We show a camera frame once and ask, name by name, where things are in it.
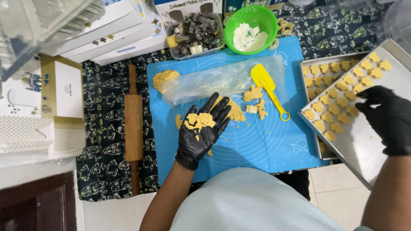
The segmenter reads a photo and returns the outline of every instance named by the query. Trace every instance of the gloved hand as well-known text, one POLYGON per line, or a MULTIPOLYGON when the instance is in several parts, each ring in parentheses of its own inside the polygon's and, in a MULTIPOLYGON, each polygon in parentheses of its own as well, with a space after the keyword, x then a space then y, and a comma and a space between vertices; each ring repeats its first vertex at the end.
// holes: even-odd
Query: gloved hand
MULTIPOLYGON (((218 93, 215 92, 197 114, 208 113, 217 98, 218 93)), ((230 122, 229 117, 224 119, 231 110, 231 106, 227 106, 228 102, 228 97, 221 99, 210 112, 212 119, 215 121, 215 126, 205 126, 201 129, 201 132, 199 132, 197 128, 194 130, 188 129, 184 124, 184 120, 188 120, 188 114, 197 112, 196 105, 190 107, 180 128, 177 155, 175 156, 175 159, 181 166, 193 171, 197 169, 200 159, 210 150, 211 146, 215 144, 218 137, 230 122)))
POLYGON ((356 107, 387 146, 383 153, 411 155, 411 102, 383 86, 370 87, 357 96, 367 99, 365 103, 356 103, 356 107), (376 104, 381 105, 375 109, 370 107, 376 104))

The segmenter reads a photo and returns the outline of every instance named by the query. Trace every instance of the baking tray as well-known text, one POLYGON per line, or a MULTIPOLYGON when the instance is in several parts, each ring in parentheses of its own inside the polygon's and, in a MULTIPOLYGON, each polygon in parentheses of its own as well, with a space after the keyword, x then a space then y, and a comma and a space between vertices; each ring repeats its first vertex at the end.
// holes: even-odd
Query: baking tray
MULTIPOLYGON (((374 52, 380 57, 380 60, 388 60, 392 69, 389 71, 382 71, 383 77, 381 79, 372 79, 374 85, 382 85, 389 89, 393 89, 394 93, 400 97, 411 100, 411 56, 407 54, 398 44, 393 40, 388 39, 378 46, 374 52)), ((353 68, 358 67, 359 64, 367 59, 363 58, 357 65, 352 67, 348 72, 351 74, 353 68)), ((373 68, 376 67, 376 63, 371 62, 373 68)), ((352 74, 355 83, 359 78, 352 74)), ((385 148, 381 144, 381 138, 371 128, 365 119, 364 114, 360 113, 357 117, 350 117, 351 123, 344 125, 340 123, 344 129, 343 133, 334 133, 336 140, 329 141, 325 138, 323 133, 319 131, 312 122, 302 113, 311 108, 311 105, 319 101, 319 97, 326 94, 326 91, 335 87, 337 82, 334 82, 326 90, 314 98, 308 105, 302 108, 298 114, 301 118, 315 131, 315 133, 327 144, 329 148, 347 165, 347 167, 354 173, 354 175, 370 190, 374 186, 375 179, 380 172, 381 166, 385 162, 387 156, 382 153, 385 148)), ((343 96, 343 93, 339 90, 339 97, 343 96)), ((349 101, 349 106, 353 106, 356 102, 364 102, 363 99, 357 98, 355 101, 349 101)), ((326 111, 327 106, 323 105, 323 110, 326 111)), ((339 106, 340 113, 344 113, 345 110, 339 106)), ((316 118, 320 119, 320 113, 313 111, 316 114, 316 118)), ((329 124, 323 122, 325 125, 325 131, 329 130, 329 124)))
MULTIPOLYGON (((319 66, 321 64, 330 64, 332 62, 341 62, 341 61, 344 61, 344 60, 351 61, 352 59, 361 60, 367 54, 368 54, 368 52, 366 51, 366 52, 358 52, 358 53, 344 54, 344 55, 335 55, 335 56, 330 56, 330 57, 325 57, 325 58, 318 58, 318 59, 313 59, 313 60, 302 61, 300 63, 300 75, 301 75, 301 81, 303 83, 304 91, 305 91, 305 102, 308 104, 311 100, 308 97, 308 88, 305 85, 305 76, 302 73, 302 67, 310 67, 312 65, 318 65, 319 66)), ((334 77, 335 76, 336 78, 333 79, 333 82, 335 82, 336 80, 339 79, 339 77, 342 74, 345 74, 345 73, 346 72, 341 70, 341 69, 339 71, 337 71, 336 73, 333 73, 333 72, 331 72, 331 70, 329 70, 328 73, 326 73, 326 74, 322 74, 320 72, 318 75, 316 75, 316 77, 324 77, 324 76, 333 76, 334 77)), ((313 78, 314 75, 311 74, 311 72, 309 72, 306 77, 307 78, 313 78)), ((326 85, 324 85, 324 83, 323 83, 322 86, 317 87, 313 84, 313 86, 310 87, 310 89, 319 89, 319 88, 325 89, 326 85)), ((319 137, 317 137, 317 139, 314 139, 314 140, 316 142, 315 146, 317 147, 316 151, 317 151, 317 157, 318 158, 323 159, 323 160, 338 159, 338 157, 329 148, 327 148, 324 152, 320 151, 319 142, 321 140, 319 140, 319 137)))

